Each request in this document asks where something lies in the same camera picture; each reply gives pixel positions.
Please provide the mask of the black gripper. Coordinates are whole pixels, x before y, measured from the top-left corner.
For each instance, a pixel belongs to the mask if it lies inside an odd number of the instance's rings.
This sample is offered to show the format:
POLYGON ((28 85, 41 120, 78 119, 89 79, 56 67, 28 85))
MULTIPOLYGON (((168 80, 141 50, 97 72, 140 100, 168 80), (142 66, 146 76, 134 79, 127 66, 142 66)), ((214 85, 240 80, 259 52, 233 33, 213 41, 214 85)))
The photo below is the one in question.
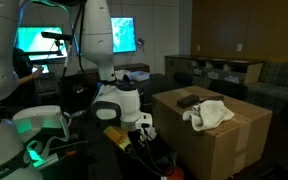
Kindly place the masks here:
POLYGON ((154 128, 130 131, 128 137, 131 142, 129 152, 133 159, 151 163, 156 162, 163 155, 163 151, 158 145, 157 133, 154 128))

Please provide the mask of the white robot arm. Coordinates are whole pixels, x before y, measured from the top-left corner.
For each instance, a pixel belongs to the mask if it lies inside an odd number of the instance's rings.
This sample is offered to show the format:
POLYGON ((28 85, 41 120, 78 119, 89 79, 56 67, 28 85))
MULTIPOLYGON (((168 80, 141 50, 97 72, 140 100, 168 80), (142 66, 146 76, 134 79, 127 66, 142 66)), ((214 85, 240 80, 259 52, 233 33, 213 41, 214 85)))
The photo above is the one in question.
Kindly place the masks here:
MULTIPOLYGON (((62 0, 0 0, 0 101, 18 87, 13 70, 13 47, 25 8, 32 2, 48 6, 67 4, 62 0)), ((139 93, 132 86, 123 89, 115 83, 111 16, 106 0, 86 0, 82 6, 80 51, 97 65, 102 86, 92 102, 92 112, 100 120, 121 121, 121 127, 135 131, 153 124, 152 116, 139 110, 139 93)), ((42 180, 15 125, 0 119, 0 180, 42 180)))

